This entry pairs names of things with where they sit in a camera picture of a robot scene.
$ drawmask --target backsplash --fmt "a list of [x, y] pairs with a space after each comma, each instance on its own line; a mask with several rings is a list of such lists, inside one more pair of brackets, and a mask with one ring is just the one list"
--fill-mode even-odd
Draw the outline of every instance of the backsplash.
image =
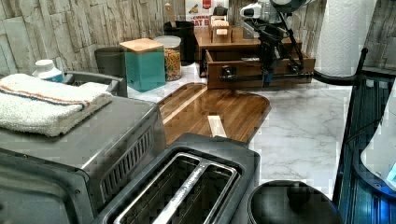
[[[35, 62], [52, 59], [58, 68], [97, 72], [94, 51], [120, 42], [163, 34], [164, 4], [184, 20], [184, 0], [0, 0], [0, 76], [31, 74]], [[231, 23], [254, 0], [230, 1]], [[366, 41], [366, 65], [396, 69], [395, 3], [378, 0]], [[292, 28], [303, 51], [315, 56], [326, 0], [296, 11]]]
[[364, 65], [396, 70], [396, 2], [377, 0], [365, 47]]

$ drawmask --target glass jar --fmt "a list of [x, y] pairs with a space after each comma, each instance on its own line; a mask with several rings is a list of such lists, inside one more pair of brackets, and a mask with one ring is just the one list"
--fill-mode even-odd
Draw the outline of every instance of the glass jar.
[[163, 44], [166, 81], [173, 81], [180, 79], [181, 78], [181, 58], [180, 58], [181, 38], [173, 35], [163, 35], [154, 38], [154, 40]]

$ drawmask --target wooden tray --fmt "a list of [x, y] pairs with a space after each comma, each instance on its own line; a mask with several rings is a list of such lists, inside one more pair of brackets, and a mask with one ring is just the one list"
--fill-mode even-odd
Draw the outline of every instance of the wooden tray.
[[248, 143], [270, 111], [268, 99], [232, 90], [208, 90], [205, 84], [180, 87], [159, 103], [169, 146], [183, 133], [212, 136], [207, 116], [220, 116], [228, 138]]

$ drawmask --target toaster oven vent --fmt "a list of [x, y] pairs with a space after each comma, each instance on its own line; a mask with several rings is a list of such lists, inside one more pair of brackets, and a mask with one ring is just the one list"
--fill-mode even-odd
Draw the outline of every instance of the toaster oven vent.
[[101, 186], [105, 199], [117, 194], [120, 184], [126, 176], [133, 170], [135, 165], [140, 162], [140, 159], [147, 151], [152, 148], [152, 130], [148, 129], [134, 145], [125, 152], [123, 157], [116, 163], [112, 169], [104, 176]]

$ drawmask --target white jar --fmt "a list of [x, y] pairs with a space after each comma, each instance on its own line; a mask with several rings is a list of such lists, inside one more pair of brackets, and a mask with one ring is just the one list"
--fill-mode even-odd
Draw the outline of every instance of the white jar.
[[55, 67], [52, 60], [40, 60], [35, 63], [34, 77], [52, 82], [62, 82], [64, 73]]

